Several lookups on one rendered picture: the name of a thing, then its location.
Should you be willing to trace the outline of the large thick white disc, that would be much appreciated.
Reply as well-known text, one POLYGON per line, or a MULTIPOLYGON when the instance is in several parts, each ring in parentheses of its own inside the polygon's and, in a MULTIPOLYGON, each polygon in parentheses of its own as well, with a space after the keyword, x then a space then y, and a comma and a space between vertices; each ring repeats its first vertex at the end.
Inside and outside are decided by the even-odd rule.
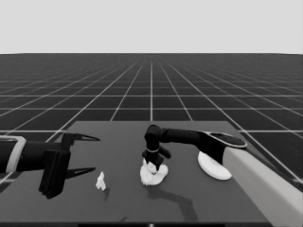
POLYGON ((198 163, 205 173, 216 180, 227 181, 232 178, 232 174, 223 165, 201 151, 198 154, 198 163))

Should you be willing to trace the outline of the small white T-shaped piece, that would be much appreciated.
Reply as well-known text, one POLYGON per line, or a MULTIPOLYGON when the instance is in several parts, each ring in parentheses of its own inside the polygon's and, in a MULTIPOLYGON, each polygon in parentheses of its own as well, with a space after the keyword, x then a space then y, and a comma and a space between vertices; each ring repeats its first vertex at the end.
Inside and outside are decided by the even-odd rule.
POLYGON ((104 173, 101 172, 97 178, 96 188, 104 191, 106 189, 106 183, 104 182, 104 173))

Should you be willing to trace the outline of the white round carrier with pins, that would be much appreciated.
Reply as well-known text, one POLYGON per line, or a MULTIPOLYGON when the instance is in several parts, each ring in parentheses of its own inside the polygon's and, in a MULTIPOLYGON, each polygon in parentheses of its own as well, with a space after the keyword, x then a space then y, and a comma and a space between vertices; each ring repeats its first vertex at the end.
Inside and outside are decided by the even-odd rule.
MULTIPOLYGON (((149 171, 148 171, 148 167, 149 166, 142 166, 140 168, 140 178, 142 175, 144 174, 151 174, 149 171)), ((161 176, 159 173, 157 173, 156 175, 153 176, 153 180, 152 180, 152 185, 158 185, 160 184, 161 182, 163 182, 163 180, 165 179, 166 176, 161 176)))

